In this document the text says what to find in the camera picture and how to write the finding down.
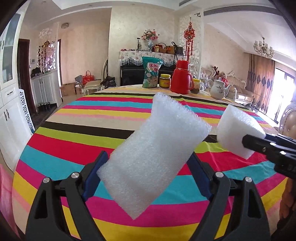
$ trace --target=pink fabric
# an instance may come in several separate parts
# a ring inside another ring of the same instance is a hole
[[[12,212],[12,177],[0,164],[0,211],[12,230],[19,236]]]

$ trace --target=snack bag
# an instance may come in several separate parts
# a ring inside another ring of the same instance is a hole
[[[143,67],[145,69],[143,88],[157,87],[158,83],[158,71],[163,64],[163,61],[159,58],[142,57]]]

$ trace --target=brown door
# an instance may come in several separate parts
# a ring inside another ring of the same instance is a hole
[[[32,116],[36,113],[29,73],[29,45],[30,40],[19,39],[17,47],[17,73],[19,88],[25,92],[25,97],[29,109],[29,113]]]

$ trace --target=chandelier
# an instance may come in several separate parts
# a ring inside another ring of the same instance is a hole
[[[266,44],[264,40],[265,38],[263,38],[263,44],[261,41],[259,41],[259,44],[258,41],[255,41],[254,49],[256,53],[259,53],[266,58],[272,58],[274,56],[274,50],[272,47],[268,49],[268,44]]]

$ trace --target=white foam piece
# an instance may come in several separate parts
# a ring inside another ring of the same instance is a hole
[[[249,114],[228,105],[217,126],[217,141],[232,153],[248,159],[254,151],[245,148],[242,138],[245,135],[265,138],[266,134],[259,123]]]
[[[97,174],[111,197],[135,219],[168,187],[210,130],[185,106],[157,93],[151,116]]]

